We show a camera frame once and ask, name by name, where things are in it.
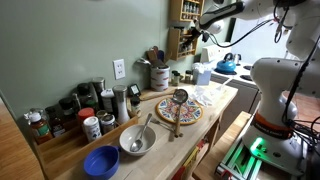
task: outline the blue bowl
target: blue bowl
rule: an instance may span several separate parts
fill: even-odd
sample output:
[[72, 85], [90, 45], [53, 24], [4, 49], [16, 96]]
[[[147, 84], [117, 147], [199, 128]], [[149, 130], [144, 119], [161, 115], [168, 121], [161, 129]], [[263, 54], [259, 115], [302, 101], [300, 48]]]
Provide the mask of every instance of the blue bowl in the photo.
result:
[[119, 167], [119, 147], [102, 146], [93, 150], [84, 160], [84, 170], [90, 179], [111, 178]]

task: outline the blue kettle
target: blue kettle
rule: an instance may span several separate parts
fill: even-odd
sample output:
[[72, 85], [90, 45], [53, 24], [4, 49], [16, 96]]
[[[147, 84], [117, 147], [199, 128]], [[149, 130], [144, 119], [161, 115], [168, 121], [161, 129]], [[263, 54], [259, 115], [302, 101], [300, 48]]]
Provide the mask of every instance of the blue kettle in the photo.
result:
[[224, 56], [223, 60], [217, 63], [216, 71], [222, 73], [232, 73], [236, 69], [236, 63], [233, 62], [233, 54], [228, 53]]

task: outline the cup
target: cup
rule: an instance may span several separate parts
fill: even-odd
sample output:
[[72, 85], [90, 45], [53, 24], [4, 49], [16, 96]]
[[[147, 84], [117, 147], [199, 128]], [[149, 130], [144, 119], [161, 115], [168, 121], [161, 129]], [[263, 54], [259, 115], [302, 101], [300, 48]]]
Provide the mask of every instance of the cup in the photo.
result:
[[151, 89], [157, 92], [162, 92], [168, 89], [169, 86], [169, 71], [170, 67], [166, 68], [151, 68]]

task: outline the wall outlet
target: wall outlet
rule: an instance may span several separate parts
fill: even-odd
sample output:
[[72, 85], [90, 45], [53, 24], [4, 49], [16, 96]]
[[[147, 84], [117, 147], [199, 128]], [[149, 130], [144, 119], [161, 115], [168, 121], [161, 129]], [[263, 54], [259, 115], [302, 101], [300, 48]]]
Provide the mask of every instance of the wall outlet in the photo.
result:
[[113, 67], [114, 67], [114, 76], [116, 79], [121, 79], [126, 77], [123, 59], [114, 60]]

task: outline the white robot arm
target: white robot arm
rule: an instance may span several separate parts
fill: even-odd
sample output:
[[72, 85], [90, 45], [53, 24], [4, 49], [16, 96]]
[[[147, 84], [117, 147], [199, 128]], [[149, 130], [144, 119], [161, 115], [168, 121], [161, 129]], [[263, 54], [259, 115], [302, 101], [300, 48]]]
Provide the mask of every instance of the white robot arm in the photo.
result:
[[[242, 140], [251, 154], [290, 174], [301, 176], [305, 172], [305, 151], [301, 141], [297, 141], [294, 129], [288, 119], [294, 119], [296, 106], [287, 103], [282, 96], [297, 81], [297, 75], [306, 61], [309, 66], [300, 78], [297, 92], [320, 97], [320, 1], [319, 0], [247, 0], [230, 4], [221, 9], [204, 13], [195, 23], [191, 43], [215, 22], [226, 17], [244, 20], [258, 19], [277, 10], [280, 33], [283, 25], [292, 26], [286, 47], [300, 60], [262, 58], [253, 65], [251, 77], [262, 96], [259, 109], [252, 126]], [[257, 139], [260, 149], [253, 148]]]

